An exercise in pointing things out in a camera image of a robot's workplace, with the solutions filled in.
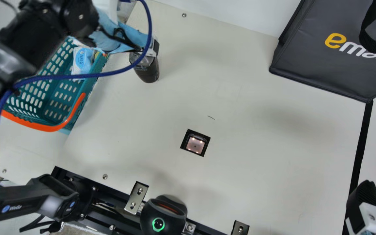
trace white table surface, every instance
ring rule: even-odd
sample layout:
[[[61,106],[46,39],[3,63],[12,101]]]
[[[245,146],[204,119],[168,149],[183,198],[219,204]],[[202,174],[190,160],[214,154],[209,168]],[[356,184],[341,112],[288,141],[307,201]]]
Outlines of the white table surface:
[[[146,183],[225,233],[340,234],[364,104],[271,75],[275,37],[149,6],[160,80],[100,79],[55,164],[126,193]],[[140,4],[128,23],[146,30]],[[211,137],[205,157],[179,149],[188,128]]]

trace black shopping bag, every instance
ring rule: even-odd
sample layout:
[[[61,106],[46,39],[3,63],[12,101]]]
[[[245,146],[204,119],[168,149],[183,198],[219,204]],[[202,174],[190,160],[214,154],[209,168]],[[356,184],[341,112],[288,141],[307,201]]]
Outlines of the black shopping bag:
[[[279,38],[270,72],[371,102],[376,97],[376,0],[302,0]]]

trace teal plastic basket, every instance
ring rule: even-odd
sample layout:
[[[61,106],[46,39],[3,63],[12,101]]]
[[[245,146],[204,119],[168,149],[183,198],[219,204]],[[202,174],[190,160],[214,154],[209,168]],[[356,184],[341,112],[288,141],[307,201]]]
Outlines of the teal plastic basket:
[[[71,74],[73,39],[67,38],[39,75]],[[107,58],[99,54],[90,73],[102,71]],[[20,95],[11,95],[2,115],[19,124],[41,131],[71,130],[98,78],[73,81],[42,80],[22,86]]]

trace bottle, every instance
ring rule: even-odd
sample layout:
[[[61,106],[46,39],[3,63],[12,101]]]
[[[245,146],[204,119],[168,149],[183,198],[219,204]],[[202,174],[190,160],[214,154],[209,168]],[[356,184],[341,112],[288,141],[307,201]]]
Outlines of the bottle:
[[[138,52],[130,53],[130,63],[133,64],[141,54]],[[143,82],[152,83],[159,79],[159,62],[157,57],[145,56],[138,65],[134,67],[136,74]]]

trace shopping bag handle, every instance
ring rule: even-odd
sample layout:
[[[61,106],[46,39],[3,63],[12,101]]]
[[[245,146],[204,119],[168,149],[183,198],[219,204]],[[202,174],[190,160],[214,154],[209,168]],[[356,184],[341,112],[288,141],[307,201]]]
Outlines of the shopping bag handle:
[[[373,0],[369,7],[364,21],[362,21],[361,32],[359,33],[359,41],[361,45],[369,52],[376,54],[376,40],[374,40],[368,33],[367,27],[376,20],[376,0]]]

